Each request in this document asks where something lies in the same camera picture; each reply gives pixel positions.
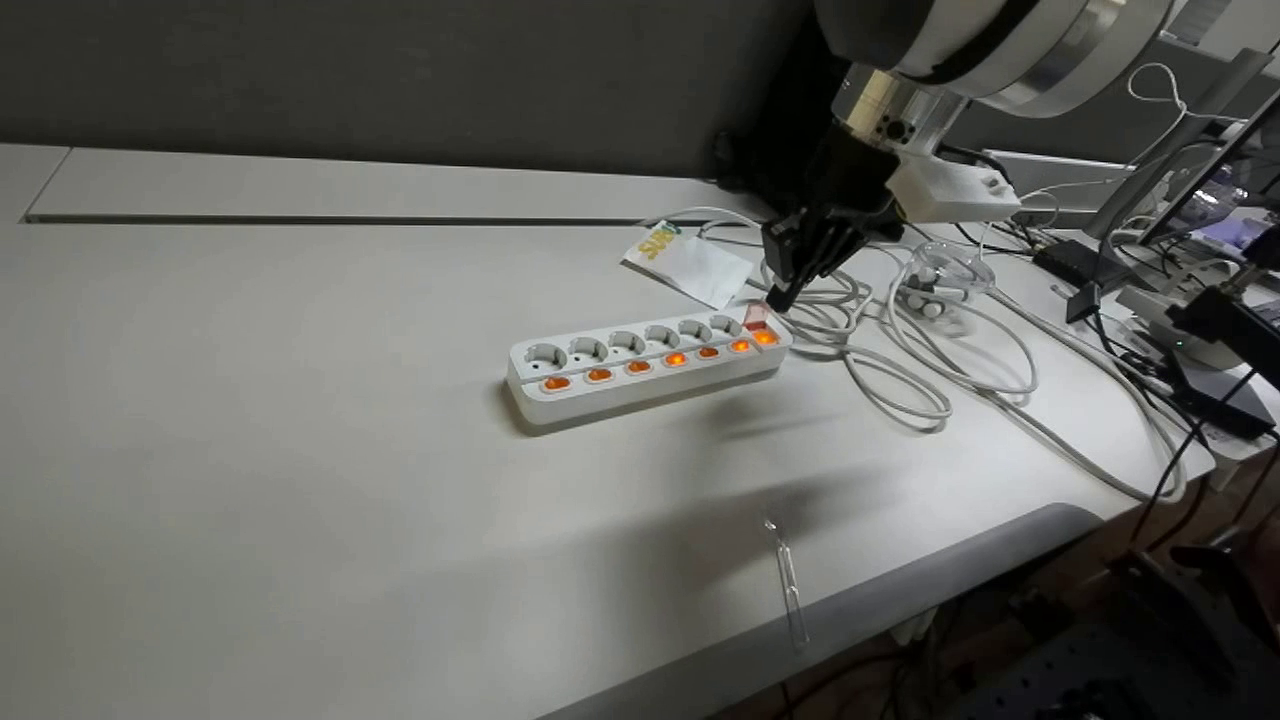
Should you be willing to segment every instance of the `white device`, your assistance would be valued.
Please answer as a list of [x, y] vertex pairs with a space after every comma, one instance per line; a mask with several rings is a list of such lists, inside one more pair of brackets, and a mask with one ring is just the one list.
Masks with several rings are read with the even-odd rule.
[[836, 57], [872, 65], [836, 117], [897, 153], [892, 195], [910, 219], [1015, 216], [993, 167], [937, 154], [963, 103], [1061, 117], [1091, 99], [1160, 37], [1174, 0], [816, 0]]
[[774, 377], [789, 344], [750, 306], [616, 323], [517, 344], [509, 388], [532, 429], [558, 429]]

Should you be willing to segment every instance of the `socket hole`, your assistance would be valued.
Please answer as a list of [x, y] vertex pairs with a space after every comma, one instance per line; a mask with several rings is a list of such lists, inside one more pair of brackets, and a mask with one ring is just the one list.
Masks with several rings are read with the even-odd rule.
[[568, 362], [564, 347], [558, 347], [558, 344], [532, 344], [524, 358], [530, 358], [532, 373]]
[[745, 333], [745, 323], [741, 323], [741, 318], [731, 318], [731, 317], [714, 317], [714, 333], [719, 333], [719, 334], [738, 334], [738, 333]]
[[675, 347], [675, 344], [681, 344], [681, 334], [675, 334], [673, 329], [664, 329], [664, 323], [652, 323], [652, 329], [644, 333], [644, 339], [664, 344], [664, 347]]
[[616, 357], [640, 357], [640, 352], [644, 352], [644, 339], [640, 339], [635, 333], [614, 333], [614, 334], [610, 334], [610, 347], [614, 347]]
[[706, 344], [706, 339], [714, 339], [714, 329], [708, 329], [708, 323], [702, 323], [702, 318], [685, 318], [685, 323], [681, 323], [681, 334], [690, 334], [690, 339]]
[[610, 357], [610, 347], [591, 334], [572, 339], [568, 352], [576, 362], [606, 362], [606, 357]]

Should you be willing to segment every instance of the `power strip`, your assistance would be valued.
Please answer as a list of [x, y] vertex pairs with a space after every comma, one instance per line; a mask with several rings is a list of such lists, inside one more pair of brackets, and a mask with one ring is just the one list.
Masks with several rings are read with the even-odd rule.
[[774, 377], [789, 344], [750, 306], [591, 329], [517, 344], [509, 388], [530, 423], [554, 429]]

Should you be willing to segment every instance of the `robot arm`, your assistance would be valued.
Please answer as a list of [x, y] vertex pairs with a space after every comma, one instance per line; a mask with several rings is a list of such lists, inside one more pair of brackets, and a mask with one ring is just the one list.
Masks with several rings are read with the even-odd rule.
[[1167, 12], [1174, 0], [816, 0], [827, 49], [877, 74], [836, 99], [843, 139], [812, 161], [804, 208], [766, 230], [767, 304], [792, 306], [885, 224], [1015, 216], [1001, 173], [937, 154], [963, 103], [1061, 117], [1110, 88]]
[[816, 0], [827, 49], [1012, 117], [1061, 117], [1110, 88], [1174, 0]]

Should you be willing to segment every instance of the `white table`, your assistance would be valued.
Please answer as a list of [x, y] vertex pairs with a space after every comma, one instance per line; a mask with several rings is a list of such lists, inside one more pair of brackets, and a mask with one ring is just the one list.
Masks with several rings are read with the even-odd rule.
[[[524, 434], [513, 339], [692, 306], [616, 263], [635, 228], [18, 224], [56, 162], [0, 153], [0, 715], [540, 715], [702, 650], [696, 681], [581, 705], [685, 715], [916, 610], [824, 608], [850, 588], [1044, 506], [1132, 506], [956, 388], [920, 439], [800, 358]], [[1167, 450], [1132, 398], [1012, 323], [1031, 413], [1148, 489]], [[1044, 523], [983, 570], [1085, 527]]]

